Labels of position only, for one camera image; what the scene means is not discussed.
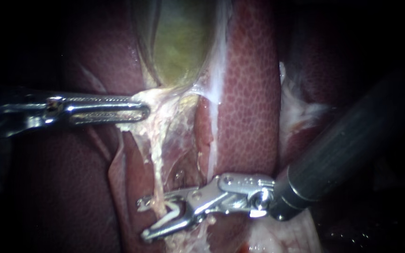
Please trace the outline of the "left arm instrument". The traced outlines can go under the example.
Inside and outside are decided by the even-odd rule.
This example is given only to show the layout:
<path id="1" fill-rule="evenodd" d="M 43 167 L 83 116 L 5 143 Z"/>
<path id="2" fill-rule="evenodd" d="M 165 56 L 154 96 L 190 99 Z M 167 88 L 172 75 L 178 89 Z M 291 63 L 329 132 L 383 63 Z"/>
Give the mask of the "left arm instrument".
<path id="1" fill-rule="evenodd" d="M 64 96 L 50 91 L 0 88 L 0 138 L 53 126 L 64 103 Z"/>

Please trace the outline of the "right arm instrument jaw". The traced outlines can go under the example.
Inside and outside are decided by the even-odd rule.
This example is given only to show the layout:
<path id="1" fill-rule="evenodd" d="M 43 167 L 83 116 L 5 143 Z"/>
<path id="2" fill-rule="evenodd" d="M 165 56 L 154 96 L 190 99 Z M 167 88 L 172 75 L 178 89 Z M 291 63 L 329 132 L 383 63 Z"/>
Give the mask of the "right arm instrument jaw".
<path id="1" fill-rule="evenodd" d="M 163 219 L 164 217 L 141 232 L 140 237 L 144 242 L 151 243 L 177 232 L 195 228 L 205 219 L 205 211 L 200 213 L 185 212 L 179 218 L 176 217 L 166 222 Z"/>
<path id="2" fill-rule="evenodd" d="M 144 196 L 137 200 L 136 207 L 138 212 L 146 212 L 148 210 L 168 212 L 168 210 L 172 209 L 168 207 L 169 204 L 179 205 L 182 202 L 190 207 L 191 212 L 203 212 L 202 188 L 190 187 Z"/>

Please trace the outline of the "left arm instrument jaw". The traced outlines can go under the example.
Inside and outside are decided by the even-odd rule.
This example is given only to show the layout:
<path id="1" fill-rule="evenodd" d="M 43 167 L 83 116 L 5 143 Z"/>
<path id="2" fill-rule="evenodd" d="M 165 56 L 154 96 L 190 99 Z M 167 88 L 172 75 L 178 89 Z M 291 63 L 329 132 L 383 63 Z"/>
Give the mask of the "left arm instrument jaw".
<path id="1" fill-rule="evenodd" d="M 71 125 L 136 123 L 150 115 L 148 105 L 131 97 L 67 97 L 61 118 Z"/>

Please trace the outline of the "right arm instrument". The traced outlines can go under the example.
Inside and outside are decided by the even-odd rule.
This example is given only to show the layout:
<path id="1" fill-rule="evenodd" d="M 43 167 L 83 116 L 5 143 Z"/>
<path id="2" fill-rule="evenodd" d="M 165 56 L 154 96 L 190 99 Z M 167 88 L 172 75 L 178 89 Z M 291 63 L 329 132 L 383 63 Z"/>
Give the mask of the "right arm instrument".
<path id="1" fill-rule="evenodd" d="M 265 217 L 274 200 L 274 186 L 275 180 L 266 175 L 223 173 L 207 185 L 190 191 L 187 211 L 195 220 L 203 220 L 213 213 Z"/>

